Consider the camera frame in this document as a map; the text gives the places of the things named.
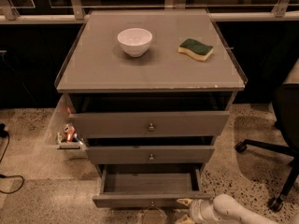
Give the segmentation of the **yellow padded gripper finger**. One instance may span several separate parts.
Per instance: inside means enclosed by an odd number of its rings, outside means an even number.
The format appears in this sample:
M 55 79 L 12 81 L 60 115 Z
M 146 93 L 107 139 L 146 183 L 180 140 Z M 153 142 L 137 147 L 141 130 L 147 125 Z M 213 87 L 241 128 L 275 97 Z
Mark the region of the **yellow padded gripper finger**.
M 189 199 L 189 198 L 180 198 L 180 199 L 177 199 L 177 202 L 180 203 L 180 204 L 183 204 L 187 207 L 189 207 L 192 203 L 192 199 Z
M 195 224 L 195 222 L 188 215 L 184 215 L 179 218 L 175 224 Z

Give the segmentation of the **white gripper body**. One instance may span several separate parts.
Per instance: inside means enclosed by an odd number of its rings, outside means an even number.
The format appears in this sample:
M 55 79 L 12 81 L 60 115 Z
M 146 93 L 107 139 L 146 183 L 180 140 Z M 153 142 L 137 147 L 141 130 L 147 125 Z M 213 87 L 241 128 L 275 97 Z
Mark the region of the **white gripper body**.
M 193 200 L 189 207 L 190 216 L 196 223 L 215 223 L 217 217 L 214 214 L 211 200 Z

